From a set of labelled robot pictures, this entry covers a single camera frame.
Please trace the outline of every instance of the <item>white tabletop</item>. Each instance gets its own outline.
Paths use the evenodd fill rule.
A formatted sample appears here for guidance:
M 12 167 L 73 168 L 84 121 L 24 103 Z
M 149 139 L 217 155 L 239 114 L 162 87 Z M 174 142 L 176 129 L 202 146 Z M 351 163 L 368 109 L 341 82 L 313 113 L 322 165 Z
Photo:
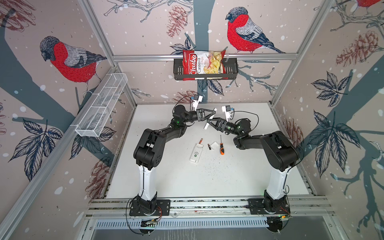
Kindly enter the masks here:
M 225 118 L 221 111 L 223 104 L 199 104 L 198 108 L 217 108 L 216 118 Z M 260 122 L 250 135 L 268 134 L 279 130 L 266 103 L 230 104 L 235 111 L 256 113 Z M 115 169 L 107 198 L 132 198 L 139 192 L 140 175 L 133 158 L 137 143 L 147 128 L 156 130 L 167 127 L 172 119 L 174 105 L 138 105 L 133 117 L 127 139 Z M 249 118 L 251 127 L 257 123 L 257 117 L 248 113 L 235 113 L 231 122 L 240 118 Z M 264 150 L 239 150 L 233 143 L 235 135 L 225 135 L 209 126 L 204 130 L 204 122 L 196 121 L 188 127 L 181 138 L 166 143 L 162 160 L 156 167 L 158 197 L 223 197 L 263 195 L 268 186 L 270 166 Z M 207 144 L 220 143 L 220 135 L 225 154 L 219 150 L 209 150 Z M 197 164 L 189 157 L 200 139 L 204 145 Z M 308 194 L 297 168 L 288 175 L 289 194 Z

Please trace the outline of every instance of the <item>red and white chip bag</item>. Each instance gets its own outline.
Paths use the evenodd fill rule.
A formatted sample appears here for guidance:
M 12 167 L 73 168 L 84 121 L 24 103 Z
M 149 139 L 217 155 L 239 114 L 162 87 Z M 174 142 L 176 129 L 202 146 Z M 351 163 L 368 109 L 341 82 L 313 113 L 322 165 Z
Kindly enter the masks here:
M 222 52 L 183 50 L 184 74 L 225 73 L 225 69 L 222 63 L 224 55 L 225 50 Z M 183 78 L 183 81 L 199 79 L 204 78 Z

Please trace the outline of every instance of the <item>black mounting plate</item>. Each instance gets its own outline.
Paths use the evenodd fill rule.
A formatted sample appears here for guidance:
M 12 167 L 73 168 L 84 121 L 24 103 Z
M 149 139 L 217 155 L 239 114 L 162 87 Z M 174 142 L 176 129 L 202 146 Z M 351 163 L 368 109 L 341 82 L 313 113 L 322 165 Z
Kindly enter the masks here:
M 291 212 L 286 197 L 281 205 L 273 209 L 274 213 L 267 212 L 264 209 L 263 201 L 264 201 L 264 198 L 248 199 L 248 206 L 249 206 L 249 210 L 251 211 L 251 215 L 260 215 L 260 214 L 288 215 L 288 213 Z
M 132 200 L 131 203 L 131 209 L 129 210 L 129 215 L 132 217 L 137 216 L 147 216 L 144 214 L 144 211 L 140 208 L 140 205 L 135 197 Z M 157 207 L 161 208 L 161 212 L 163 216 L 169 216 L 169 209 L 170 209 L 170 200 L 167 199 L 157 199 L 156 201 L 156 208 L 155 212 L 151 216 L 160 216 L 160 211 L 157 209 Z

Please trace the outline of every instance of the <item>screwdriver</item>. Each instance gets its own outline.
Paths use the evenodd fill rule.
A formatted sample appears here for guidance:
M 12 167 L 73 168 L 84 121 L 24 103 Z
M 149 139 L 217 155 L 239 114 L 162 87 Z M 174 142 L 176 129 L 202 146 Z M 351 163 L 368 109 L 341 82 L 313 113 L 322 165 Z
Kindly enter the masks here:
M 224 145 L 223 145 L 223 141 L 221 140 L 221 135 L 220 135 L 220 153 L 221 155 L 224 155 Z

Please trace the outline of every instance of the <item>black plastic shelf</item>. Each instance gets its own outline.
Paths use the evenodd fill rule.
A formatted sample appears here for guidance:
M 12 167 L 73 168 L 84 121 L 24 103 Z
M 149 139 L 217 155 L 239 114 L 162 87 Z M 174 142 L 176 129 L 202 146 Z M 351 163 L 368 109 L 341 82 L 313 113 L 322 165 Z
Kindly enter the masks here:
M 173 61 L 173 74 L 175 80 L 182 81 L 183 78 L 204 78 L 204 80 L 210 80 L 209 78 L 215 78 L 215 80 L 234 80 L 239 73 L 239 68 L 237 65 L 237 58 L 226 58 L 222 60 L 224 69 L 226 73 L 219 74 L 183 74 L 183 59 L 175 58 Z

